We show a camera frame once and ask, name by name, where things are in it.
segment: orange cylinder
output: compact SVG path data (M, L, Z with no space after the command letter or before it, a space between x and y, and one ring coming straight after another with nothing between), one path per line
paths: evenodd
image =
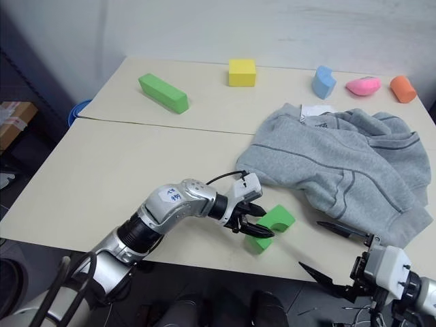
M402 104L408 104L415 99L416 91L406 76L397 76L390 81L390 88Z

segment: gray sweatshirt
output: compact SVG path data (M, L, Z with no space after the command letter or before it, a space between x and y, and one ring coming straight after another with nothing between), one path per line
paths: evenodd
M400 118L361 109L309 116L285 104L262 123L236 168L305 192L340 222L405 247L432 222L424 206L429 159Z

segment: yellow cube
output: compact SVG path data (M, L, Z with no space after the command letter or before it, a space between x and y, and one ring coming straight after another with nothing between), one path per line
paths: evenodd
M229 60L229 86L254 87L256 82L256 65L253 59Z

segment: pink egg-shaped object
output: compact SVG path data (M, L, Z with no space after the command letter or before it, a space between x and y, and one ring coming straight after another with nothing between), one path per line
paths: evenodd
M356 95L370 95L376 92L381 85L382 82L378 77L368 76L358 80L351 80L345 87Z

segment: blue foam block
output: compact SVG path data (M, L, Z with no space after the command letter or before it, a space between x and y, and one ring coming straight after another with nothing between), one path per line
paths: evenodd
M336 80L332 77L332 70L326 66L319 66L312 80L313 92L321 99L326 99L335 85Z

